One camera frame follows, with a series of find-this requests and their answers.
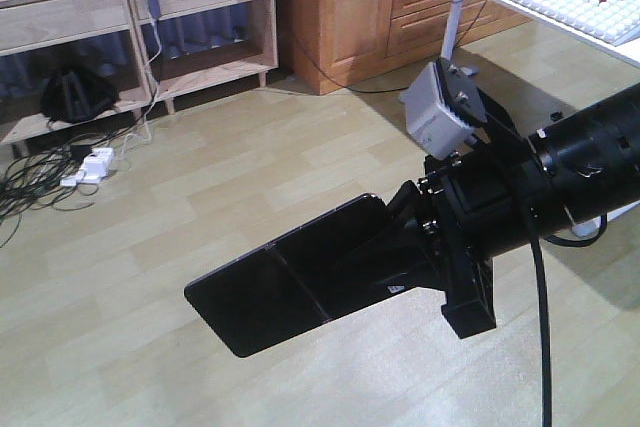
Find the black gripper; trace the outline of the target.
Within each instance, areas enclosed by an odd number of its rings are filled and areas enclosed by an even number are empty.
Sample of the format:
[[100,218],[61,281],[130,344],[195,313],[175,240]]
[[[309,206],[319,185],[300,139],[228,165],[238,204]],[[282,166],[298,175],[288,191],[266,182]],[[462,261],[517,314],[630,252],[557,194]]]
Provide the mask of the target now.
[[[406,223],[342,256],[332,288],[352,297],[441,291],[443,317],[458,338],[469,338],[497,324],[493,258],[529,242],[523,195],[486,146],[464,157],[428,155],[424,171],[419,188],[407,180],[387,204],[392,219]],[[411,220],[419,212],[422,228]]]

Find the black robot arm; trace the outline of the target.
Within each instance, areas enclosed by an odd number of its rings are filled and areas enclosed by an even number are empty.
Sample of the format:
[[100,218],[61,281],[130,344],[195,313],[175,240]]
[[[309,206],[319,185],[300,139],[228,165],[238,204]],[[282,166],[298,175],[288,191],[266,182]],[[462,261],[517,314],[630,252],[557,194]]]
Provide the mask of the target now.
[[470,337],[496,325],[494,257],[639,198],[639,91],[627,89],[522,137],[485,100],[484,138],[465,155],[427,157],[388,219],[337,265],[347,315],[414,288],[440,290],[442,314]]

